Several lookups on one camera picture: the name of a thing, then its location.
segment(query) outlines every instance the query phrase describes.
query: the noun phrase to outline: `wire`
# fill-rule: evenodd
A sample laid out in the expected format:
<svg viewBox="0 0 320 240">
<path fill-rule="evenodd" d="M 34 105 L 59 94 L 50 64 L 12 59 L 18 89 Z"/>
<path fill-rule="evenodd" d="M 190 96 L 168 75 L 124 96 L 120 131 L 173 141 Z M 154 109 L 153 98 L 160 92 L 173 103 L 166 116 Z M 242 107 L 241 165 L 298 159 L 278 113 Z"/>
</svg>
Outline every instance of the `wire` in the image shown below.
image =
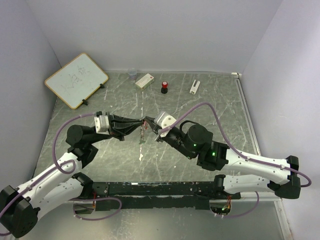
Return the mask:
<svg viewBox="0 0 320 240">
<path fill-rule="evenodd" d="M 228 198 L 228 201 L 226 202 L 226 205 L 227 205 L 228 209 L 230 209 L 231 208 L 231 196 L 228 195 L 227 198 Z"/>
<path fill-rule="evenodd" d="M 214 216 L 216 217 L 217 215 L 219 215 L 219 216 L 221 216 L 222 219 L 235 219 L 235 218 L 243 217 L 243 216 L 251 213 L 253 210 L 255 210 L 257 208 L 257 206 L 259 204 L 259 201 L 260 201 L 260 197 L 259 197 L 259 194 L 258 194 L 257 191 L 255 191 L 255 194 L 256 194 L 256 202 L 255 202 L 253 208 L 251 208 L 250 210 L 248 210 L 248 211 L 246 211 L 244 213 L 238 214 L 238 215 L 231 215 L 231 216 L 230 215 L 226 215 L 226 216 L 224 216 L 224 215 L 215 213 Z"/>
<path fill-rule="evenodd" d="M 85 117 L 91 117 L 94 116 L 94 112 L 91 113 L 86 113 L 86 114 L 80 114 L 78 116 L 75 116 L 71 119 L 69 119 L 68 121 L 66 121 L 64 124 L 62 124 L 62 126 L 58 129 L 58 131 L 56 132 L 54 139 L 53 139 L 53 144 L 52 144 L 52 159 L 53 159 L 53 163 L 55 165 L 55 167 L 49 169 L 48 171 L 46 171 L 43 175 L 41 175 L 37 180 L 35 180 L 32 184 L 30 184 L 30 186 L 26 187 L 24 190 L 22 190 L 20 193 L 18 193 L 17 196 L 15 196 L 0 212 L 0 218 L 2 218 L 2 216 L 5 214 L 5 212 L 10 208 L 10 206 L 18 199 L 20 198 L 22 195 L 24 195 L 26 192 L 30 191 L 33 189 L 34 186 L 36 186 L 39 182 L 41 182 L 44 178 L 46 178 L 49 174 L 51 174 L 54 170 L 58 169 L 61 173 L 63 174 L 72 174 L 75 170 L 76 170 L 76 162 L 73 159 L 64 161 L 63 163 L 61 163 L 61 165 L 59 165 L 58 161 L 57 161 L 57 157 L 56 157 L 56 144 L 57 144 L 57 139 L 59 134 L 61 133 L 62 129 L 64 129 L 64 127 L 66 125 L 68 125 L 69 123 L 73 122 L 74 120 L 77 119 L 81 119 L 81 118 L 85 118 Z M 65 171 L 62 169 L 62 166 L 72 163 L 72 170 L 71 171 Z M 76 215 L 77 218 L 79 219 L 83 219 L 83 220 L 88 220 L 88 221 L 98 221 L 98 220 L 102 220 L 102 219 L 107 219 L 110 218 L 112 216 L 114 216 L 115 214 L 117 214 L 121 207 L 122 207 L 122 202 L 120 199 L 115 198 L 115 197 L 104 197 L 104 198 L 99 198 L 99 199 L 86 199 L 83 200 L 81 199 L 80 201 L 83 202 L 91 202 L 91 201 L 102 201 L 102 200 L 116 200 L 119 202 L 119 208 L 117 211 L 115 211 L 113 214 L 110 214 L 109 216 L 106 217 L 102 217 L 102 218 L 97 218 L 97 219 L 90 219 L 90 218 L 83 218 L 83 217 L 79 217 L 78 215 Z M 10 235 L 10 232 L 7 233 L 0 233 L 0 237 L 5 237 Z"/>
<path fill-rule="evenodd" d="M 279 165 L 279 164 L 275 164 L 275 163 L 271 163 L 271 162 L 264 162 L 264 161 L 261 161 L 261 160 L 255 159 L 255 158 L 248 157 L 248 156 L 246 156 L 246 155 L 243 155 L 241 152 L 239 152 L 239 151 L 231 144 L 231 142 L 229 141 L 226 133 L 224 132 L 224 130 L 223 130 L 222 126 L 221 126 L 221 122 L 220 122 L 220 120 L 219 120 L 219 118 L 218 118 L 218 115 L 217 115 L 217 113 L 216 113 L 215 108 L 214 108 L 209 102 L 207 102 L 207 101 L 198 103 L 197 105 L 193 106 L 193 107 L 192 107 L 191 109 L 189 109 L 185 114 L 183 114 L 181 117 L 179 117 L 172 125 L 167 126 L 167 127 L 164 128 L 164 129 L 160 129 L 160 130 L 158 131 L 158 133 L 159 133 L 159 134 L 162 134 L 162 133 L 164 133 L 164 132 L 170 131 L 170 130 L 171 130 L 172 128 L 174 128 L 178 123 L 180 123 L 186 116 L 188 116 L 191 112 L 193 112 L 195 109 L 197 109 L 198 107 L 200 107 L 200 106 L 202 106 L 202 105 L 208 105 L 208 106 L 211 108 L 211 110 L 212 110 L 212 112 L 213 112 L 213 115 L 214 115 L 214 117 L 215 117 L 216 123 L 217 123 L 217 125 L 218 125 L 218 127 L 219 127 L 219 129 L 220 129 L 220 132 L 221 132 L 221 134 L 222 134 L 225 142 L 229 145 L 229 147 L 230 147 L 238 156 L 244 158 L 245 160 L 254 162 L 254 163 L 263 164 L 263 165 L 267 165 L 267 166 L 272 166 L 272 167 L 276 167 L 276 168 L 280 168 L 280 169 L 286 169 L 286 170 L 289 170 L 289 171 L 291 171 L 291 172 L 293 172 L 293 173 L 299 174 L 299 175 L 303 176 L 303 177 L 308 181 L 307 184 L 301 185 L 302 188 L 306 188 L 306 187 L 309 187 L 309 186 L 311 185 L 311 183 L 312 183 L 311 179 L 310 179 L 307 175 L 305 175 L 304 173 L 302 173 L 302 172 L 300 172 L 300 171 L 298 171 L 298 170 L 295 170 L 295 169 L 293 169 L 293 168 L 291 168 L 291 167 L 287 167 L 287 166 L 283 167 L 283 166 L 281 166 L 281 165 Z"/>
<path fill-rule="evenodd" d="M 75 206 L 73 206 L 73 216 L 76 217 L 77 219 L 80 220 L 85 220 L 85 221 L 100 221 L 100 220 L 104 220 L 104 219 L 108 219 L 111 218 L 112 216 L 116 215 L 117 213 L 120 212 L 121 207 L 122 207 L 122 202 L 119 198 L 116 197 L 102 197 L 102 198 L 96 198 L 96 199 L 72 199 L 73 201 L 82 201 L 82 202 L 92 202 L 92 201 L 104 201 L 104 200 L 115 200 L 119 203 L 119 208 L 112 214 L 108 215 L 108 216 L 104 216 L 104 217 L 100 217 L 100 218 L 86 218 L 86 217 L 80 217 L 79 215 L 76 214 L 76 208 Z"/>
<path fill-rule="evenodd" d="M 80 114 L 78 116 L 75 116 L 71 119 L 69 119 L 68 121 L 66 121 L 64 124 L 61 125 L 61 127 L 58 129 L 58 131 L 56 132 L 54 138 L 53 138 L 53 144 L 52 144 L 52 159 L 53 159 L 53 163 L 56 166 L 56 168 L 63 174 L 72 174 L 75 169 L 76 169 L 76 164 L 73 161 L 72 163 L 72 170 L 71 171 L 65 171 L 61 168 L 61 166 L 58 163 L 57 157 L 56 157 L 56 144 L 57 144 L 57 139 L 59 137 L 59 134 L 61 133 L 62 129 L 64 129 L 65 126 L 67 126 L 69 123 L 73 122 L 74 120 L 77 119 L 81 119 L 81 118 L 85 118 L 85 117 L 91 117 L 93 116 L 95 113 L 94 112 L 90 112 L 90 113 L 86 113 L 86 114 Z"/>
</svg>

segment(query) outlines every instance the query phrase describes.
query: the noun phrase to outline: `black robot arm segment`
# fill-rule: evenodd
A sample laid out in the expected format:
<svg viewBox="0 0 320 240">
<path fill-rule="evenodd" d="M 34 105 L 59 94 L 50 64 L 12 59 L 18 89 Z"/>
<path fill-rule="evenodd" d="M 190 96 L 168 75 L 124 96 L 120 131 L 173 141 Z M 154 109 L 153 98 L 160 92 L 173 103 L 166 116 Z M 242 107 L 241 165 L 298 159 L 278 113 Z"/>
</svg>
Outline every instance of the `black robot arm segment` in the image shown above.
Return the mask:
<svg viewBox="0 0 320 240">
<path fill-rule="evenodd" d="M 151 126 L 156 134 L 161 129 L 154 123 L 154 118 L 146 116 L 144 120 Z M 193 123 L 188 131 L 184 133 L 182 126 L 184 123 Z M 159 136 L 157 142 L 166 142 L 174 149 L 178 150 L 188 159 L 197 158 L 197 165 L 209 171 L 221 170 L 225 164 L 228 145 L 213 141 L 213 133 L 204 126 L 193 121 L 185 121 L 180 125 L 180 129 L 173 127 L 165 136 Z"/>
</svg>

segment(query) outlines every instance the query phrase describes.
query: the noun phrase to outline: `gray floor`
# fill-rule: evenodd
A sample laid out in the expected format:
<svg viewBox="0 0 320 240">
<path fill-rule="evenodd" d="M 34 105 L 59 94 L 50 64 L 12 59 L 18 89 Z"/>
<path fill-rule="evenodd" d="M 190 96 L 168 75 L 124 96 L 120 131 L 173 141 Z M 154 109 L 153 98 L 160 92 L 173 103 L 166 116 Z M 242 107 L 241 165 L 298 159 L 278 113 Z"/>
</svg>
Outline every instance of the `gray floor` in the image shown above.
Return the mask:
<svg viewBox="0 0 320 240">
<path fill-rule="evenodd" d="M 252 208 L 253 202 L 234 203 L 234 214 Z M 109 212 L 95 212 L 101 218 Z M 73 217 L 71 204 L 54 209 L 22 240 L 281 240 L 273 202 L 261 202 L 251 214 L 216 218 L 210 211 L 192 208 L 124 209 L 102 221 Z"/>
<path fill-rule="evenodd" d="M 195 104 L 208 101 L 213 104 L 227 136 L 236 148 L 254 153 L 241 98 L 236 81 L 231 74 L 151 73 L 154 83 L 143 92 L 136 89 L 125 73 L 109 73 L 104 89 L 99 89 L 89 99 L 89 105 L 76 110 L 70 109 L 58 99 L 49 130 L 37 163 L 35 174 L 52 164 L 51 147 L 58 128 L 68 119 L 88 112 L 111 112 L 129 118 L 155 117 L 167 111 L 178 118 Z M 201 81 L 196 95 L 189 93 L 197 79 Z M 168 93 L 161 93 L 161 82 L 168 82 Z M 208 106 L 202 106 L 187 119 L 204 125 L 214 134 L 214 140 L 223 142 L 214 116 Z M 80 119 L 75 124 L 93 126 L 93 117 Z M 66 131 L 62 131 L 56 147 L 57 157 L 68 149 Z M 139 145 L 140 131 L 137 129 L 124 142 L 111 139 L 96 143 L 99 149 L 94 161 L 83 172 L 97 182 L 158 182 L 158 181 L 211 181 L 220 172 L 210 172 L 196 165 L 165 143 L 154 142 L 155 134 L 145 132 L 146 143 Z M 223 174 L 240 174 L 222 172 Z"/>
<path fill-rule="evenodd" d="M 76 110 L 58 100 L 41 151 L 35 174 L 52 164 L 51 150 L 54 134 L 62 123 L 78 114 L 109 111 L 116 115 L 140 118 L 156 116 L 165 110 L 174 117 L 181 116 L 195 104 L 208 101 L 216 108 L 222 126 L 236 148 L 254 153 L 242 100 L 231 74 L 216 73 L 151 73 L 154 83 L 143 93 L 124 73 L 109 73 L 106 88 L 99 89 L 89 99 L 89 105 Z M 194 79 L 200 80 L 196 95 L 189 93 Z M 162 94 L 161 82 L 167 81 L 168 93 Z M 215 141 L 223 138 L 207 106 L 195 110 L 187 119 L 199 122 L 214 133 Z M 75 124 L 93 126 L 92 118 Z M 57 156 L 68 148 L 66 129 L 57 141 Z M 139 131 L 119 142 L 112 139 L 96 144 L 99 152 L 94 161 L 83 169 L 94 181 L 210 181 L 216 174 L 196 165 L 165 143 L 154 142 L 155 134 L 145 133 L 146 143 L 140 149 Z M 253 202 L 232 204 L 232 214 L 247 211 Z M 92 218 L 108 212 L 96 212 Z M 81 221 L 73 217 L 70 204 L 64 204 L 47 214 L 24 240 L 279 240 L 283 239 L 273 202 L 262 202 L 251 214 L 235 219 L 214 218 L 208 210 L 193 208 L 124 209 L 114 217 L 98 222 Z"/>
</svg>

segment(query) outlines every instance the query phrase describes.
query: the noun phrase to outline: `red bottle cap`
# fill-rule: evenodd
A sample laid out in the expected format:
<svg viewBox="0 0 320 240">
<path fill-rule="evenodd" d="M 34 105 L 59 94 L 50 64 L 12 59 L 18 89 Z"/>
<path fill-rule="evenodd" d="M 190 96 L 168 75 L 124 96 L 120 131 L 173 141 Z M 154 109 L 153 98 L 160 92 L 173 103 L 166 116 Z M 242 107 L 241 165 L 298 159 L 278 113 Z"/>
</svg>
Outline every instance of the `red bottle cap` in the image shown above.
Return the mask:
<svg viewBox="0 0 320 240">
<path fill-rule="evenodd" d="M 166 88 L 168 87 L 168 82 L 163 81 L 163 82 L 162 82 L 162 87 L 163 87 L 164 89 L 166 89 Z"/>
</svg>

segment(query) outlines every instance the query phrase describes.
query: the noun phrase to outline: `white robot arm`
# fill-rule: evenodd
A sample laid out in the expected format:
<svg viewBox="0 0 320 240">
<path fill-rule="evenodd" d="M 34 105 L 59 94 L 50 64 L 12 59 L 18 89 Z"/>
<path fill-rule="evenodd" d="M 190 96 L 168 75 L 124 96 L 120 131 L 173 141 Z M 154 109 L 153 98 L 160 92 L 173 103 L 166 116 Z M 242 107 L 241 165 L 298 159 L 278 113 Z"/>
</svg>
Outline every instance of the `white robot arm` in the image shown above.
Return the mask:
<svg viewBox="0 0 320 240">
<path fill-rule="evenodd" d="M 145 122 L 156 134 L 162 130 L 155 139 L 157 142 L 168 143 L 189 159 L 197 158 L 197 165 L 203 169 L 234 170 L 248 174 L 217 175 L 214 185 L 211 186 L 212 193 L 219 192 L 219 196 L 226 197 L 240 192 L 273 192 L 278 197 L 288 199 L 297 199 L 300 195 L 300 179 L 296 172 L 289 170 L 298 171 L 297 157 L 273 159 L 237 150 L 246 157 L 244 158 L 228 145 L 213 141 L 211 132 L 192 121 L 181 123 L 179 129 L 172 127 L 164 131 L 167 126 L 176 122 L 176 119 L 166 112 L 156 118 L 146 116 L 144 119 L 97 112 L 94 122 L 93 127 L 73 125 L 68 129 L 66 142 L 71 147 L 56 164 L 17 188 L 7 186 L 0 192 L 0 223 L 16 238 L 27 234 L 39 219 L 62 203 L 75 198 L 90 199 L 93 181 L 81 173 L 81 169 L 93 161 L 98 152 L 92 144 L 110 138 L 124 141 L 124 136 Z M 186 122 L 193 125 L 184 133 L 182 128 Z M 250 161 L 250 158 L 258 159 L 259 163 Z M 281 167 L 263 163 L 278 164 Z"/>
</svg>

